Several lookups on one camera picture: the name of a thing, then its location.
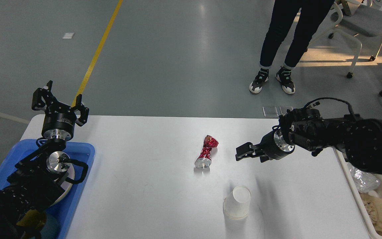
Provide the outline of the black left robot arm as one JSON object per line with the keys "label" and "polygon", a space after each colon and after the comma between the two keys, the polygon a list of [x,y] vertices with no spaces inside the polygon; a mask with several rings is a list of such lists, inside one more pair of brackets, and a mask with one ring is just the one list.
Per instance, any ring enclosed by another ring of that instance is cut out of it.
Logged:
{"label": "black left robot arm", "polygon": [[52,94],[53,81],[33,93],[32,110],[44,111],[41,138],[37,149],[15,164],[16,171],[8,178],[9,186],[0,189],[0,239],[20,239],[29,234],[41,239],[41,233],[31,226],[18,223],[30,210],[44,212],[62,196],[62,183],[82,183],[87,176],[87,163],[64,153],[73,139],[75,125],[83,126],[89,108],[76,96],[74,106],[57,100]]}

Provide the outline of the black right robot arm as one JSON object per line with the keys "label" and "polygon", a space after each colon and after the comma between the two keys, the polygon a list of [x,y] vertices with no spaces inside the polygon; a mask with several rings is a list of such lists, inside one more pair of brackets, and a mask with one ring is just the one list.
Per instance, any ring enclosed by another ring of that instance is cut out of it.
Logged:
{"label": "black right robot arm", "polygon": [[314,108],[319,99],[302,108],[287,110],[279,123],[259,144],[247,142],[236,149],[235,159],[259,157],[261,162],[282,159],[299,146],[317,156],[325,148],[346,155],[357,169],[382,174],[382,120],[363,119],[355,114],[349,102],[349,113],[342,118],[325,119]]}

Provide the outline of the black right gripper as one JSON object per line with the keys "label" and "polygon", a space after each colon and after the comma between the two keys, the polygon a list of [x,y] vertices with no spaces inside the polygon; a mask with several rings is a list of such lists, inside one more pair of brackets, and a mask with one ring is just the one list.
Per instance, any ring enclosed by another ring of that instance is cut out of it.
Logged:
{"label": "black right gripper", "polygon": [[260,162],[282,159],[294,152],[294,145],[288,144],[280,129],[272,130],[266,134],[260,144],[253,145],[246,142],[235,149],[235,160],[259,157]]}

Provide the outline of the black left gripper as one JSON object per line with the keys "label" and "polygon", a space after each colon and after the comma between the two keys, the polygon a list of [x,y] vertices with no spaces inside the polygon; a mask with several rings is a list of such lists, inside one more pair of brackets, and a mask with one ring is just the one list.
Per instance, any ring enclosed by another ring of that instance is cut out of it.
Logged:
{"label": "black left gripper", "polygon": [[88,121],[89,108],[82,103],[82,94],[78,94],[72,112],[59,113],[59,101],[52,94],[53,81],[50,80],[44,88],[37,88],[32,97],[32,110],[44,111],[43,128],[41,136],[44,139],[73,139],[75,123],[83,126]]}

